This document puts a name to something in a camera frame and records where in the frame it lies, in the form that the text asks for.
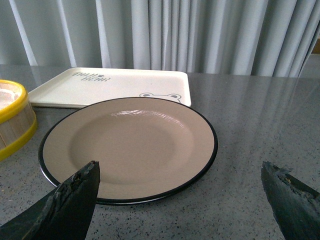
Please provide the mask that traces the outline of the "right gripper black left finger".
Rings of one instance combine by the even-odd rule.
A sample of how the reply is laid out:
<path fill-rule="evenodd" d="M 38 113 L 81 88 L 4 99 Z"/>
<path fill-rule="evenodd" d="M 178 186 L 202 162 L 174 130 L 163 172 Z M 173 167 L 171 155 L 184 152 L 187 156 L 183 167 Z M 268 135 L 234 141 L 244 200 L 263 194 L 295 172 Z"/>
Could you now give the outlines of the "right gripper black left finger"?
<path fill-rule="evenodd" d="M 84 240 L 100 185 L 91 161 L 30 208 L 0 227 L 2 240 Z"/>

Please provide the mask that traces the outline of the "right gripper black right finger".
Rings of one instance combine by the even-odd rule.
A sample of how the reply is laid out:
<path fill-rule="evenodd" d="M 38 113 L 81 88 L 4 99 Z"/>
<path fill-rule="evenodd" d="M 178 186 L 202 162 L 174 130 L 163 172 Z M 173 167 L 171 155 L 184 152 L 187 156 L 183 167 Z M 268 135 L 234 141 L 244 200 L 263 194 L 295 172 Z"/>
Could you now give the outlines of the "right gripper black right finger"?
<path fill-rule="evenodd" d="M 261 180 L 273 215 L 286 240 L 320 238 L 320 193 L 264 161 Z"/>

